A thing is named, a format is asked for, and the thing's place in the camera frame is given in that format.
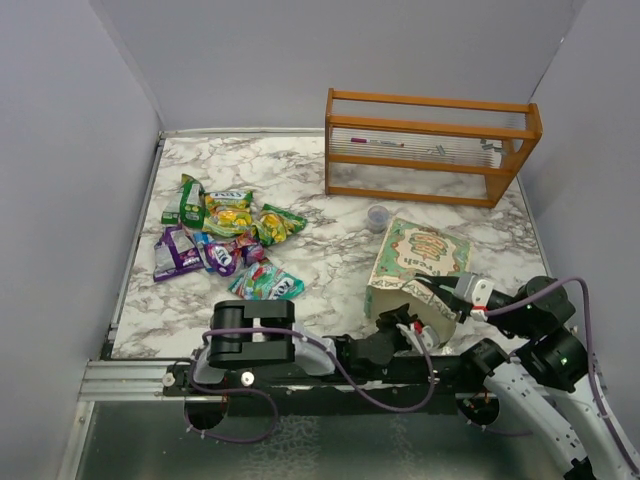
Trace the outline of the printed paper bag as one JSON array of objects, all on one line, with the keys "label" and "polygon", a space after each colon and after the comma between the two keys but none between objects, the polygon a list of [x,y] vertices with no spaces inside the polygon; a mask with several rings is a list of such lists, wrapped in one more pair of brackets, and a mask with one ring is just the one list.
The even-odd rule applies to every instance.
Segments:
[{"label": "printed paper bag", "polygon": [[458,275],[468,270],[471,243],[432,227],[395,216],[385,232],[365,291],[364,314],[376,320],[404,304],[444,346],[456,329],[456,315],[414,276]]}]

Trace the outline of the teal Fox's candy bag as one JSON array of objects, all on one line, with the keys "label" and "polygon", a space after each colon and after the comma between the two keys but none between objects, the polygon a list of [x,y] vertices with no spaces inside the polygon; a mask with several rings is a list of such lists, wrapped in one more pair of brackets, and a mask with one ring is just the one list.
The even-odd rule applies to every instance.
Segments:
[{"label": "teal Fox's candy bag", "polygon": [[231,283],[229,292],[244,300],[290,300],[304,289],[302,280],[265,258],[240,274]]}]

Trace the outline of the red snack packet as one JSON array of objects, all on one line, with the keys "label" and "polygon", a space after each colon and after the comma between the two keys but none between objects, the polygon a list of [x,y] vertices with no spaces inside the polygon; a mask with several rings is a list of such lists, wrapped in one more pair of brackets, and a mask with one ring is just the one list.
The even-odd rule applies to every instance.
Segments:
[{"label": "red snack packet", "polygon": [[262,261],[265,250],[255,230],[247,230],[236,238],[236,246],[240,250],[245,267]]}]

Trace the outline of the purple Fox's candy bag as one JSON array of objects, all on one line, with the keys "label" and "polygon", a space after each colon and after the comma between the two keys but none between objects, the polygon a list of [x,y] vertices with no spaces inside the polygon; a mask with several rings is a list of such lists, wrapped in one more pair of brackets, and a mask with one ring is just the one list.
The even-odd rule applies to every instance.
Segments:
[{"label": "purple Fox's candy bag", "polygon": [[239,266],[241,250],[235,241],[214,241],[205,246],[210,269],[222,277],[229,277]]}]

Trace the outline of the yellow green Fox's candy bag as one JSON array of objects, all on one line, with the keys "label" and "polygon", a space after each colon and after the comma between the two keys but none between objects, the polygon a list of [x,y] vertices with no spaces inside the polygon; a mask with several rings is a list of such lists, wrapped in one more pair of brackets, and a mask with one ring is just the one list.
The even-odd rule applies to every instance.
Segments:
[{"label": "yellow green Fox's candy bag", "polygon": [[202,230],[212,235],[233,237],[253,223],[251,190],[217,191],[204,194],[205,217]]}]

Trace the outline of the blue snack packet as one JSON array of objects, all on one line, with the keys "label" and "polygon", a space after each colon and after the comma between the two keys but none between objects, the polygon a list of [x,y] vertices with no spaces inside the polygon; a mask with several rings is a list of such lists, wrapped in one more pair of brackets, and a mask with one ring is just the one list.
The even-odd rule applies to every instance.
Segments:
[{"label": "blue snack packet", "polygon": [[198,249],[202,259],[204,268],[207,272],[214,274],[216,272],[215,256],[212,254],[211,248],[214,245],[214,238],[205,232],[196,231],[192,234],[193,242]]}]

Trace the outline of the purple snack packet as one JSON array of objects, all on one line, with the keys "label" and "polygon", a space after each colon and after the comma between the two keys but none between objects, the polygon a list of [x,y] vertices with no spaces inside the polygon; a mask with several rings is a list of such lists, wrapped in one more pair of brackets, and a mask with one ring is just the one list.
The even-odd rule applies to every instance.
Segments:
[{"label": "purple snack packet", "polygon": [[159,240],[154,245],[155,283],[173,279],[204,268],[200,253],[179,225],[164,228]]}]

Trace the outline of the small green snack packet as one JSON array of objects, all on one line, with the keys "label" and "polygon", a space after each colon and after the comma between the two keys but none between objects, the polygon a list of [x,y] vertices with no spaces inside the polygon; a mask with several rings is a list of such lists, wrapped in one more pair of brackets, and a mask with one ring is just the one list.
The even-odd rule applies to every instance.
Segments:
[{"label": "small green snack packet", "polygon": [[200,230],[204,223],[204,187],[191,175],[182,174],[178,190],[173,194],[161,215],[163,225],[181,224]]}]

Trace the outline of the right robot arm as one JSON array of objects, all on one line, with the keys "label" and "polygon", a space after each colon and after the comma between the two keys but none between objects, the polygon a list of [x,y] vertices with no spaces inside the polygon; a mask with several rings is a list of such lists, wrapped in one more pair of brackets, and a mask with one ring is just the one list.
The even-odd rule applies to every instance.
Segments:
[{"label": "right robot arm", "polygon": [[473,273],[418,274],[461,321],[494,326],[524,344],[506,353],[484,339],[461,354],[461,383],[484,388],[519,415],[566,479],[636,479],[639,454],[611,411],[596,376],[591,337],[567,328],[576,309],[565,281],[536,276],[509,296]]}]

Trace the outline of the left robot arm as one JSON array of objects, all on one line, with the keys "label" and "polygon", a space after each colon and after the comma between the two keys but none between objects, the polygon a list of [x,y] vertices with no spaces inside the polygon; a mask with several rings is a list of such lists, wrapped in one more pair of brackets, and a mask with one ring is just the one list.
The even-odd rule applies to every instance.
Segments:
[{"label": "left robot arm", "polygon": [[388,372],[401,352],[422,356],[436,346],[435,330],[409,312],[407,303],[383,312],[366,338],[322,337],[295,319],[290,300],[233,300],[214,306],[209,334],[186,372],[195,392],[214,392],[226,373],[293,364],[310,377],[329,377],[339,367],[369,380]]}]

